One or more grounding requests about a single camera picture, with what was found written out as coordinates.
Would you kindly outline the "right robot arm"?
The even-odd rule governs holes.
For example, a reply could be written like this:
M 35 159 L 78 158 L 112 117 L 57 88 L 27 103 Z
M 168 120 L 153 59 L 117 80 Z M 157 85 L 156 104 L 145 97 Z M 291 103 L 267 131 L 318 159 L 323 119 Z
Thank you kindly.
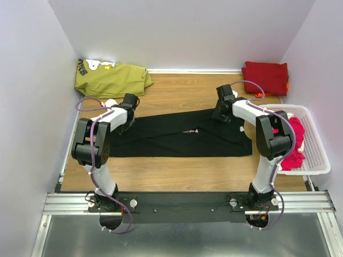
M 230 84 L 219 86 L 216 90 L 218 101 L 213 118 L 224 122 L 240 118 L 256 129 L 256 146 L 260 159 L 246 199 L 251 209 L 260 209 L 272 201 L 274 181 L 281 162 L 295 148 L 294 129 L 284 111 L 271 111 L 243 97 L 236 97 Z

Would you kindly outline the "black floral t-shirt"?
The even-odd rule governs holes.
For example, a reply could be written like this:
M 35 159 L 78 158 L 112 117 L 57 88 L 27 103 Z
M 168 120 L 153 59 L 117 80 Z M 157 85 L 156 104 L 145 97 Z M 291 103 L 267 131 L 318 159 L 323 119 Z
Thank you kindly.
M 244 120 L 223 122 L 213 109 L 136 118 L 123 134 L 112 132 L 111 157 L 242 157 L 252 154 Z

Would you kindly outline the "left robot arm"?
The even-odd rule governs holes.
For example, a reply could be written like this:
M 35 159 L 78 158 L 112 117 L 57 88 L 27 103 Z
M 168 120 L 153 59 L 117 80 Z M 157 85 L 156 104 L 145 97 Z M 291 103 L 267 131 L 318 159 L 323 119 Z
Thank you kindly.
M 107 162 L 111 133 L 121 135 L 133 125 L 139 102 L 137 96 L 126 93 L 121 103 L 113 99 L 102 102 L 94 97 L 86 97 L 76 105 L 80 112 L 104 111 L 91 119 L 78 120 L 71 155 L 87 171 L 94 185 L 94 200 L 91 203 L 106 211 L 114 211 L 118 207 L 122 211 L 127 210 L 119 200 L 117 184 L 111 178 Z

